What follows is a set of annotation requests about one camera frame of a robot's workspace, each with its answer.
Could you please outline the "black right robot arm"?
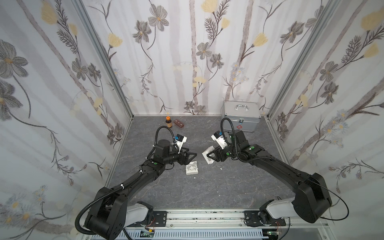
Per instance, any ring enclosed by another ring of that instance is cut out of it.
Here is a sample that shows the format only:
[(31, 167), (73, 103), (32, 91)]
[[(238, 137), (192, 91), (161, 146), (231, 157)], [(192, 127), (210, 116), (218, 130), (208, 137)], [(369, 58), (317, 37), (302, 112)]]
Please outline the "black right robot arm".
[(272, 225), (280, 218), (299, 217), (310, 224), (325, 219), (324, 213), (333, 205), (333, 191), (328, 189), (320, 174), (300, 171), (275, 158), (263, 147), (249, 144), (244, 133), (236, 130), (227, 117), (222, 118), (220, 128), (212, 136), (218, 147), (208, 152), (207, 158), (216, 162), (230, 158), (260, 168), (285, 184), (295, 195), (263, 204), (254, 218), (254, 226)]

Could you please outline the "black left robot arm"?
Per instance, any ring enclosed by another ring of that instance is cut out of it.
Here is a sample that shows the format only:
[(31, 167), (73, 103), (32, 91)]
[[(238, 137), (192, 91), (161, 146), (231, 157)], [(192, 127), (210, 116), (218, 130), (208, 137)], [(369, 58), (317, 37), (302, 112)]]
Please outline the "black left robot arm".
[(129, 201), (146, 185), (154, 182), (167, 165), (188, 165), (196, 156), (183, 144), (187, 137), (172, 135), (172, 140), (155, 138), (153, 148), (139, 170), (130, 178), (112, 188), (103, 187), (92, 202), (75, 218), (76, 230), (84, 235), (99, 235), (114, 240), (126, 226)]

